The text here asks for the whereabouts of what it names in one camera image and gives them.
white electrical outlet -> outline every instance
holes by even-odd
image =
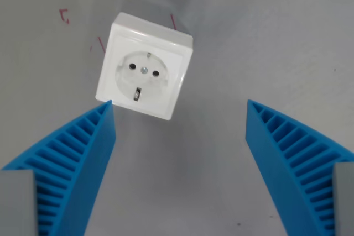
[[[120,13],[112,24],[96,99],[169,120],[192,53],[191,35]]]

blue 3d printed part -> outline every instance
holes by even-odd
[[[246,141],[289,236],[334,236],[332,171],[354,154],[251,100]]]
[[[109,101],[51,133],[3,169],[34,171],[40,236],[85,233],[115,141]]]

gray background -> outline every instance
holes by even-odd
[[[286,235],[244,140],[247,99],[353,150],[354,0],[142,1],[173,11],[194,55],[171,121],[114,108],[86,235]],[[0,166],[98,105],[97,37],[123,3],[0,0]]]

